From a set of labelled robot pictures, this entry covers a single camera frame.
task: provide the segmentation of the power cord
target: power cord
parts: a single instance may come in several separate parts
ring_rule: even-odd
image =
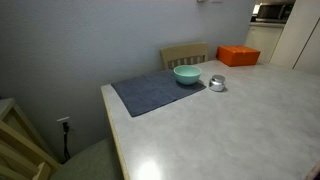
[[[67,146],[68,132],[69,132],[70,127],[67,122],[62,123],[62,126],[63,126],[63,136],[64,136],[64,157],[66,158],[65,162],[67,162],[69,159],[71,159],[71,156],[68,151],[68,146]]]

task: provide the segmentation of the microwave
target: microwave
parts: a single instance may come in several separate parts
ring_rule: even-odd
[[[269,23],[286,23],[293,4],[261,3],[256,21]]]

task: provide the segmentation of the counter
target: counter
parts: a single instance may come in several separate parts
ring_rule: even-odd
[[[251,22],[251,23],[250,23],[250,26],[284,28],[285,24]]]

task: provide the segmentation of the silver lid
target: silver lid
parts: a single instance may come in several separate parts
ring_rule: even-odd
[[[217,82],[224,82],[225,81],[225,77],[221,76],[221,75],[213,75],[212,76],[212,80],[217,81]]]

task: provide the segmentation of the wooden chair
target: wooden chair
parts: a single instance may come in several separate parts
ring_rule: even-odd
[[[111,143],[102,140],[61,165],[14,99],[0,100],[0,179],[123,179]]]
[[[309,172],[305,180],[320,180],[320,161]]]
[[[45,180],[60,168],[46,152],[0,121],[0,174],[10,179]]]
[[[179,65],[192,65],[208,61],[208,44],[205,42],[165,47],[160,50],[165,69]]]

